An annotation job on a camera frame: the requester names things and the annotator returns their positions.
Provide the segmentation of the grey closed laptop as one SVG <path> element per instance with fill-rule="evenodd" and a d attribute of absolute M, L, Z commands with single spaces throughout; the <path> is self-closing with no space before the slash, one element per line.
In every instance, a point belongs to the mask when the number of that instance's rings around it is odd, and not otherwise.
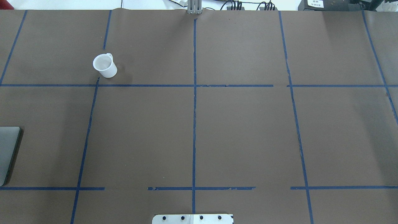
<path fill-rule="evenodd" d="M 0 127 L 0 186 L 7 182 L 20 132 L 20 127 Z"/>

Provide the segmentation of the metal mounting plate with bolts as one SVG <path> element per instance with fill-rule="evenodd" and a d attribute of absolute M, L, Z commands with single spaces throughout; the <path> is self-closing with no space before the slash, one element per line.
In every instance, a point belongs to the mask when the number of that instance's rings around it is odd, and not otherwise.
<path fill-rule="evenodd" d="M 158 214 L 152 224 L 233 224 L 232 214 Z"/>

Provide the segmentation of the black device with white label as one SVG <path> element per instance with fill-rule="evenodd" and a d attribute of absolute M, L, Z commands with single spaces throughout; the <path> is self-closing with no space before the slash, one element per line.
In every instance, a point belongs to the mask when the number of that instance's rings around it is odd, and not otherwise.
<path fill-rule="evenodd" d="M 301 0 L 298 11 L 361 11 L 363 6 L 356 0 Z"/>

